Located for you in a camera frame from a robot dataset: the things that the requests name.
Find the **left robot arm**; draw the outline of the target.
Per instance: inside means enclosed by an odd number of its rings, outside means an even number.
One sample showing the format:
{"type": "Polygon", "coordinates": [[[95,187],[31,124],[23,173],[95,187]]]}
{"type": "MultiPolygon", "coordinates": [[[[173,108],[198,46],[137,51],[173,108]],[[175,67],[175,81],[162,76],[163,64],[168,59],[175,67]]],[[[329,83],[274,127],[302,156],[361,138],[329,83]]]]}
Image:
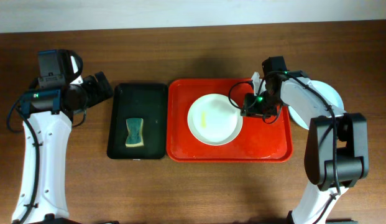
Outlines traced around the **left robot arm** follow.
{"type": "Polygon", "coordinates": [[[68,139],[74,116],[114,92],[103,72],[82,77],[83,60],[72,50],[38,53],[39,77],[13,104],[22,119],[25,154],[12,223],[70,223],[65,195],[68,139]]]}

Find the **black plastic tray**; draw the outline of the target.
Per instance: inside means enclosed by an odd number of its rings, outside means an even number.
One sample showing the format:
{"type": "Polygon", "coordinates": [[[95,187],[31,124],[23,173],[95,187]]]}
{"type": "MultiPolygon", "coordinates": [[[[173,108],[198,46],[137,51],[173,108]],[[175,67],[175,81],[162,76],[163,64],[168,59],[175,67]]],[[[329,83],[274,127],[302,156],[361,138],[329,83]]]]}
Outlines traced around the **black plastic tray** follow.
{"type": "Polygon", "coordinates": [[[167,138],[168,87],[122,83],[115,87],[107,155],[111,159],[161,159],[167,138]],[[126,119],[142,118],[144,145],[126,147],[126,119]]]}

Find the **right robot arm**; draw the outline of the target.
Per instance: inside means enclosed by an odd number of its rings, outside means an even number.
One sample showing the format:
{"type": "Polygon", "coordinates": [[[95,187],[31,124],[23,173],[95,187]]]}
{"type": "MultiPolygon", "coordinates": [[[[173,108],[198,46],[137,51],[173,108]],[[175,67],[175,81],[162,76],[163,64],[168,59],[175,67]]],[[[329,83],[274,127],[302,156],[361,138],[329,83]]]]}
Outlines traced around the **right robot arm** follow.
{"type": "Polygon", "coordinates": [[[309,128],[304,167],[308,184],[287,223],[326,223],[340,197],[369,173],[367,120],[332,104],[302,70],[287,69],[282,56],[262,62],[263,77],[253,74],[253,92],[244,97],[241,115],[266,120],[293,108],[309,128]]]}

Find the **white cream plate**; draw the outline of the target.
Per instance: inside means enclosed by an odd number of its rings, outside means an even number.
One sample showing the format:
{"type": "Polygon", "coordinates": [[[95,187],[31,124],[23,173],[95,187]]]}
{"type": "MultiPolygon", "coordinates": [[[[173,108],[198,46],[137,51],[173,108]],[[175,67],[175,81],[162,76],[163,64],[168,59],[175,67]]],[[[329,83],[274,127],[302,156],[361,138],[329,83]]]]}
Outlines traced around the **white cream plate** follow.
{"type": "Polygon", "coordinates": [[[242,130],[243,117],[233,103],[227,96],[216,93],[199,97],[188,110],[190,133],[209,146],[222,146],[235,140],[242,130]]]}

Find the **light blue plate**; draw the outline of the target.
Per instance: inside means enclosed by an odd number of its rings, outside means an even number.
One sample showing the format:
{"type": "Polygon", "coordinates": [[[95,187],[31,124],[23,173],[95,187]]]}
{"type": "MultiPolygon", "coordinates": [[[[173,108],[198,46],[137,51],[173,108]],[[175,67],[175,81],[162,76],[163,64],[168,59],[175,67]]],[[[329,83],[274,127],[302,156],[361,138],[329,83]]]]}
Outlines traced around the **light blue plate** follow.
{"type": "MultiPolygon", "coordinates": [[[[332,86],[317,80],[312,80],[311,83],[330,103],[340,109],[344,109],[344,103],[341,96],[332,86]]],[[[291,106],[288,106],[288,110],[290,117],[292,120],[294,120],[294,122],[296,122],[297,125],[306,130],[309,130],[308,125],[302,120],[302,118],[291,106]]]]}

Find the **green yellow sponge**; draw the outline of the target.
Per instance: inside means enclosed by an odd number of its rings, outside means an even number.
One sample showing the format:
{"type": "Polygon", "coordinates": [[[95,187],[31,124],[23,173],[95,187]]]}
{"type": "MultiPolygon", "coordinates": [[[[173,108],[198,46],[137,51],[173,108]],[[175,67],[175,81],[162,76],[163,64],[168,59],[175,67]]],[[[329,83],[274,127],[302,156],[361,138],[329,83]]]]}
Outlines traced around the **green yellow sponge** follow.
{"type": "Polygon", "coordinates": [[[143,140],[143,125],[142,118],[128,118],[126,119],[127,138],[126,147],[141,147],[144,145],[143,140]]]}

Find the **red plastic tray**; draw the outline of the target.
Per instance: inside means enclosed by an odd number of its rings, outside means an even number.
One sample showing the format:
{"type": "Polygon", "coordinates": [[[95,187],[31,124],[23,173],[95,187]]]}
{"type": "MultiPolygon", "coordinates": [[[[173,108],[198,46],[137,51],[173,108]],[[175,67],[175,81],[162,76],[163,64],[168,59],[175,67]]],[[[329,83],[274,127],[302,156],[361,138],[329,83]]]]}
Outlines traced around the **red plastic tray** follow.
{"type": "Polygon", "coordinates": [[[168,156],[177,162],[285,162],[293,152],[290,119],[283,108],[272,124],[260,118],[245,117],[239,135],[222,146],[210,146],[197,140],[188,128],[190,106],[199,97],[217,93],[230,96],[242,105],[244,95],[252,91],[244,78],[184,78],[168,88],[168,156]]]}

